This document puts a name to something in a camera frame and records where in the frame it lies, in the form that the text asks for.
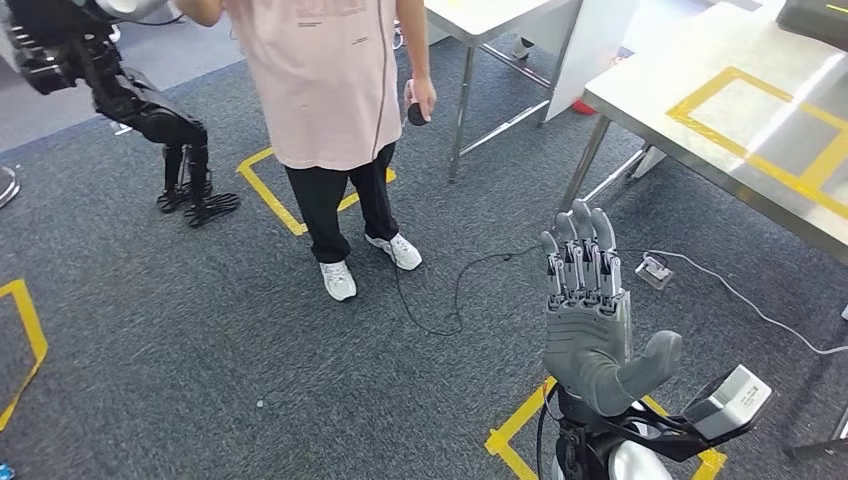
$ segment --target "robot finger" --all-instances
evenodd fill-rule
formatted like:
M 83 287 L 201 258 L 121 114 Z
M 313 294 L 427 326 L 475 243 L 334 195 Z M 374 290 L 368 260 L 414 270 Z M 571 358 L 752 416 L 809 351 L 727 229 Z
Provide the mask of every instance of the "robot finger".
M 600 208 L 592 210 L 592 225 L 598 235 L 600 253 L 598 288 L 601 308 L 614 314 L 621 293 L 621 259 L 616 252 L 615 232 L 607 214 Z
M 600 208 L 592 210 L 592 227 L 595 229 L 595 234 L 598 238 L 598 246 L 601 251 L 615 251 L 615 231 L 612 228 L 612 223 L 609 221 L 606 212 Z
M 580 271 L 585 288 L 585 301 L 594 305 L 600 301 L 598 287 L 601 252 L 596 242 L 595 229 L 592 227 L 592 213 L 583 200 L 575 200 L 571 209 L 577 242 L 583 250 Z
M 548 295 L 550 304 L 560 304 L 563 300 L 563 262 L 554 236 L 542 232 L 539 238 L 542 249 L 548 257 Z
M 577 241 L 577 231 L 574 229 L 574 224 L 571 217 L 565 213 L 560 213 L 556 217 L 557 232 L 563 243 L 563 279 L 565 286 L 566 299 L 569 302 L 576 302 L 582 299 L 584 285 L 581 276 L 581 265 L 583 263 L 583 248 Z
M 592 240 L 595 238 L 595 230 L 592 228 L 592 212 L 583 200 L 575 200 L 571 204 L 572 222 L 574 231 L 579 240 Z

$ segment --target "human hand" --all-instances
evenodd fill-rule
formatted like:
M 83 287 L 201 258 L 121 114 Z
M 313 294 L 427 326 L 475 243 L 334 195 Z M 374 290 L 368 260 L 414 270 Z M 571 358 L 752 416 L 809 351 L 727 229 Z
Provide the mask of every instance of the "human hand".
M 404 103 L 407 110 L 413 103 L 418 103 L 421 107 L 421 116 L 429 122 L 436 106 L 436 89 L 430 77 L 413 78 L 406 82 Z

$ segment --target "pink t-shirt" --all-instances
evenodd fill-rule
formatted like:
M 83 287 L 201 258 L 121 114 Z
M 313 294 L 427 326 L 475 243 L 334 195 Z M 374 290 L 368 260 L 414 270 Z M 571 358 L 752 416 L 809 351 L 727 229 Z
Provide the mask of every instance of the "pink t-shirt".
M 225 0 L 283 164 L 351 170 L 400 138 L 395 1 Z

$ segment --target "silver table surface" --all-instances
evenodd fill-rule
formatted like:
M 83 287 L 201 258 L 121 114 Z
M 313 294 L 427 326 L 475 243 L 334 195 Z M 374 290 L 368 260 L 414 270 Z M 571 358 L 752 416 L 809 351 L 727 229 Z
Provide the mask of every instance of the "silver table surface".
M 848 54 L 719 4 L 584 101 L 848 265 Z
M 524 22 L 542 18 L 573 0 L 425 0 L 430 23 L 479 47 Z

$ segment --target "red object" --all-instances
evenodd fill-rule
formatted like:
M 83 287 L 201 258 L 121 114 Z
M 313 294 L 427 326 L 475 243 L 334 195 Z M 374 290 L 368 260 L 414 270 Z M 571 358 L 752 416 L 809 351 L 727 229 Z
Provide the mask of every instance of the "red object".
M 612 64 L 618 65 L 619 63 L 623 62 L 624 60 L 627 60 L 627 59 L 625 57 L 615 57 L 614 59 L 612 59 Z M 594 115 L 594 114 L 598 113 L 592 107 L 583 103 L 581 100 L 577 100 L 576 102 L 574 102 L 574 105 L 572 105 L 571 108 L 573 108 L 575 112 L 583 114 L 583 115 Z
M 589 105 L 586 105 L 581 100 L 577 100 L 574 102 L 574 105 L 571 106 L 577 113 L 582 113 L 583 115 L 594 115 L 598 112 L 592 109 Z

